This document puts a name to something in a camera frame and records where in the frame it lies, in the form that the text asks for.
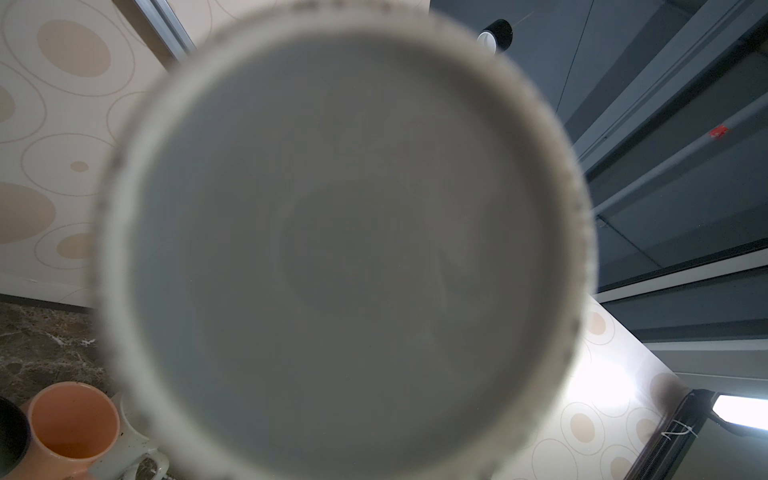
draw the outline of mug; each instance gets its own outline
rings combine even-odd
[[[30,438],[27,416],[13,402],[0,397],[0,478],[24,458]]]
[[[147,98],[98,212],[113,366],[200,478],[477,478],[556,398],[584,180],[504,55],[378,2],[259,12]]]
[[[79,382],[48,386],[23,406],[31,443],[5,480],[92,480],[88,466],[118,439],[118,411],[101,390]]]
[[[88,471],[99,480],[135,480],[141,460],[151,458],[157,466],[152,480],[161,480],[168,470],[168,457],[157,450],[157,441],[146,435],[146,420],[122,393],[113,396],[112,402],[120,414],[120,435]]]

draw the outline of orange mug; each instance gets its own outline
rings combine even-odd
[[[55,383],[22,410],[32,438],[27,455],[5,480],[90,480],[88,467],[112,448],[120,432],[112,401],[85,383]]]

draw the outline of white mug handle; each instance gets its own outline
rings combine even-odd
[[[150,450],[149,452],[143,454],[141,458],[139,458],[133,465],[131,465],[128,470],[125,471],[125,473],[123,473],[121,480],[136,480],[136,475],[138,475],[139,472],[139,464],[141,464],[141,460],[143,460],[144,457],[148,457],[154,460],[154,463],[157,466],[157,471],[154,474],[154,477],[152,477],[152,480],[162,480],[165,476],[165,472],[168,471],[170,462],[168,461],[168,457],[159,450]]]

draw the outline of peach mug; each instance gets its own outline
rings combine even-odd
[[[120,417],[96,387],[79,382],[48,386],[28,400],[31,442],[5,480],[91,480],[88,467],[114,445]]]

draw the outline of red mark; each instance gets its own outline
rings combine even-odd
[[[720,138],[723,135],[725,135],[726,132],[728,132],[729,128],[725,125],[720,125],[719,127],[715,127],[712,130],[710,130],[710,137],[712,138]]]

